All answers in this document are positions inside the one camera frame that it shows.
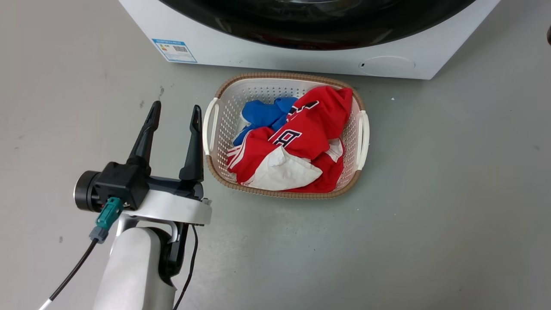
black cable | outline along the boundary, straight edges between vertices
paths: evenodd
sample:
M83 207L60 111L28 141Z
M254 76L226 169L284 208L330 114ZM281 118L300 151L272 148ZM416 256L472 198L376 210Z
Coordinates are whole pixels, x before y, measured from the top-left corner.
M193 247L193 254L191 254L190 274L187 275L186 284L184 284L184 286L182 288L182 292L180 293L180 297L178 298L178 301L174 305L173 310L178 309L178 306L180 305L180 302L182 301L183 294L186 292L187 286L191 282L191 276L193 275L193 267L195 266L195 255L197 254L197 246L199 245L199 239L197 238L197 231L195 230L195 225L191 225L191 228L193 228L193 233L195 234L195 246Z
M56 299L57 295L59 295L61 293L61 291L65 288L65 285L67 285L69 283L69 281L73 278L73 276L77 273L77 271L80 269L82 264L84 264L84 262L86 261L86 258L88 258L88 255L90 255L90 253L92 252L92 250L94 249L94 247L96 246L97 243L98 243L98 240L96 238L94 238L92 240L92 243L90 243L90 246L88 247L88 250L86 250L86 252L84 252L84 255L82 255L82 258L78 261L77 265L73 268L71 273L69 273L67 278L65 278L65 280L63 280L63 282L61 282L59 287L55 290L55 292L53 292L52 296L50 296L51 301Z

white basket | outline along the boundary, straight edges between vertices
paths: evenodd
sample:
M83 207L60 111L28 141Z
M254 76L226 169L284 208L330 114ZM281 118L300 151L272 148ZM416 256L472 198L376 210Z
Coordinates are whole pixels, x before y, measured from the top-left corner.
M335 89L349 87L343 82L296 73L242 74L228 80L210 102L203 122L203 149L212 174L224 185L250 193L301 199L332 198L344 194L359 178L369 146L369 119L363 103L354 91L350 119L341 139L344 143L344 169L331 193L289 193L260 190L240 185L235 174L228 172L228 149L241 130L240 113L245 103L260 100L273 103L279 97L302 97L310 89L328 85Z

black door glass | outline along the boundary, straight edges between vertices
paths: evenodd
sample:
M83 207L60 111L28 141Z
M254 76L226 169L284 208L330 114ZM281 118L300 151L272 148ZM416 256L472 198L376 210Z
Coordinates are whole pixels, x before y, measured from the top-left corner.
M344 50L429 29L474 0L161 0L206 26L289 49Z

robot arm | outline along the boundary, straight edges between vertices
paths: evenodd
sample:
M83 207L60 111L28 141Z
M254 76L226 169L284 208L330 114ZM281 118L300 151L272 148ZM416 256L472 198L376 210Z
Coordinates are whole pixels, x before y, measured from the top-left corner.
M176 288L171 277L180 273L188 229L191 226L196 237L193 265L197 250L195 226L210 224L212 208L210 200L203 198L201 185L201 108L193 108L190 144L178 180L150 175L149 156L160 111L161 102L154 102L125 164L110 162L102 172L87 171L74 189L79 209L101 212L90 234L93 244L103 243L118 217L115 241L94 303L97 310L172 309ZM112 201L118 202L117 209L107 212L108 202ZM167 224L171 233L136 227L140 221ZM85 258L41 309L53 301Z

energy label sticker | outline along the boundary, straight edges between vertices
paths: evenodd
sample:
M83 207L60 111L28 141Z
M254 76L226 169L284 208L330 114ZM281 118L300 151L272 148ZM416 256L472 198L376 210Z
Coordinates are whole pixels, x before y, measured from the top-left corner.
M197 63L184 42L153 39L153 43L169 61Z

